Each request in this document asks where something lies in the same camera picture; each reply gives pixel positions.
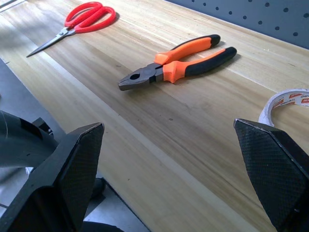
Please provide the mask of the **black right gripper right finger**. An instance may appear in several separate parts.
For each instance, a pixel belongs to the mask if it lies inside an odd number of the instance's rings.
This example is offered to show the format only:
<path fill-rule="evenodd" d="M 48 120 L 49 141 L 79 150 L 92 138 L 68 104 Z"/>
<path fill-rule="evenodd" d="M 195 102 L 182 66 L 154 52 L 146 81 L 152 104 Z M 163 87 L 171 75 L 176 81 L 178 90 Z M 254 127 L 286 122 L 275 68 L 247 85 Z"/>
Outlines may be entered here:
<path fill-rule="evenodd" d="M 309 232 L 309 155 L 284 131 L 234 121 L 247 174 L 277 232 Z"/>

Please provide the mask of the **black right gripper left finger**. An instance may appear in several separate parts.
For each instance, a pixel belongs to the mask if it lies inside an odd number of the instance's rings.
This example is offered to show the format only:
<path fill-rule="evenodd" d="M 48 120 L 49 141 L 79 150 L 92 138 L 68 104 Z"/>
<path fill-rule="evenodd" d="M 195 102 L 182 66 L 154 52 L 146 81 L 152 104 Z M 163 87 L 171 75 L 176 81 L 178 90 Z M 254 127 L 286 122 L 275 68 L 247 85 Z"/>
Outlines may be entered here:
<path fill-rule="evenodd" d="M 78 232 L 93 192 L 103 134 L 102 123 L 67 134 L 0 217 L 0 232 Z"/>

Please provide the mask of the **white tape roll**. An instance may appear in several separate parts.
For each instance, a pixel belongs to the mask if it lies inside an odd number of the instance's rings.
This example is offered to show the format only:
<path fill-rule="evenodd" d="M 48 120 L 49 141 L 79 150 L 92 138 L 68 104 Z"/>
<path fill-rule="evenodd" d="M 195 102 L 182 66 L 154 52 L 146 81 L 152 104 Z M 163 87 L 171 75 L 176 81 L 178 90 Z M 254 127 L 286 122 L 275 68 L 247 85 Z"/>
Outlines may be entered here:
<path fill-rule="evenodd" d="M 273 95 L 265 104 L 258 122 L 274 127 L 271 112 L 273 109 L 284 105 L 309 107 L 309 89 L 287 89 Z"/>

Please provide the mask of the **red handled scissors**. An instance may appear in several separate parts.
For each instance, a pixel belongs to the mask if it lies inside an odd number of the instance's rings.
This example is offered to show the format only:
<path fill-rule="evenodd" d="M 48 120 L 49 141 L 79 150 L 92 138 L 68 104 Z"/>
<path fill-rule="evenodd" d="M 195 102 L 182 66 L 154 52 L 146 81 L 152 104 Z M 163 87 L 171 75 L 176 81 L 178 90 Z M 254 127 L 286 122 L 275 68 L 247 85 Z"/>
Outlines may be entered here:
<path fill-rule="evenodd" d="M 67 36 L 103 29 L 116 20 L 116 11 L 100 2 L 86 2 L 74 8 L 66 17 L 64 28 L 55 38 L 36 48 L 27 57 L 41 52 Z"/>

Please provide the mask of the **orange and black pliers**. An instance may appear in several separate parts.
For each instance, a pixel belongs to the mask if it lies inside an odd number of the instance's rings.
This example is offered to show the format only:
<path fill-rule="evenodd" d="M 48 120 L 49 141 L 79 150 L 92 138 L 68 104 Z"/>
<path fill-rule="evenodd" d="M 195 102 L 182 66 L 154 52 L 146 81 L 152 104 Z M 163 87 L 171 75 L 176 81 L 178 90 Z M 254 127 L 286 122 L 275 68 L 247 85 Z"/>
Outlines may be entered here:
<path fill-rule="evenodd" d="M 173 49 L 158 53 L 153 63 L 139 68 L 118 82 L 121 91 L 147 86 L 154 82 L 177 80 L 211 71 L 226 63 L 237 54 L 237 49 L 228 47 L 197 60 L 182 62 L 180 59 L 189 55 L 208 50 L 221 40 L 217 34 L 202 36 L 188 40 Z"/>

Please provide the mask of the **grey pegboard panel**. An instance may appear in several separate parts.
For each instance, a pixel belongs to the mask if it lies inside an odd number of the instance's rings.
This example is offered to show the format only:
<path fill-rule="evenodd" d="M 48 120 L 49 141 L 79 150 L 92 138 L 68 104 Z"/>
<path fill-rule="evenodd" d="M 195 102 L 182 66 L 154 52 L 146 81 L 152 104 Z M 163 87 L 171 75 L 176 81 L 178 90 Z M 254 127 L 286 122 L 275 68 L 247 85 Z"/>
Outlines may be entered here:
<path fill-rule="evenodd" d="M 309 0 L 167 0 L 309 49 Z"/>

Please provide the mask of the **dark grey rounded shell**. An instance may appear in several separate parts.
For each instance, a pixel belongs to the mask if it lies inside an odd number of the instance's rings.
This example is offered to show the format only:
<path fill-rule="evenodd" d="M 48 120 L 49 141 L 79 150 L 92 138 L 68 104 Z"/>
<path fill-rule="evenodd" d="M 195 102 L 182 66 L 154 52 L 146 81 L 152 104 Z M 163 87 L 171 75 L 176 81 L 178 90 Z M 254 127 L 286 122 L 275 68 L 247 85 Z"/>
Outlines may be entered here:
<path fill-rule="evenodd" d="M 34 124 L 0 110 L 0 168 L 38 167 L 58 146 Z"/>

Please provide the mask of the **black metal table frame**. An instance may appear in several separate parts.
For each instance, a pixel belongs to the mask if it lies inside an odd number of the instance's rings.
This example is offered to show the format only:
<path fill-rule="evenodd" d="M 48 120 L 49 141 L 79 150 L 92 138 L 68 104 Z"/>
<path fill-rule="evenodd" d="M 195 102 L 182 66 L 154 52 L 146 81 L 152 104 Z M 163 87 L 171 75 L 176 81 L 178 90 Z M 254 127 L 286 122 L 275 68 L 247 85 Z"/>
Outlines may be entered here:
<path fill-rule="evenodd" d="M 40 128 L 41 130 L 46 132 L 48 135 L 50 135 L 51 137 L 54 138 L 54 133 L 53 133 L 52 129 L 48 126 L 48 124 L 41 117 L 39 117 L 38 119 L 33 121 L 32 124 L 34 126 Z"/>

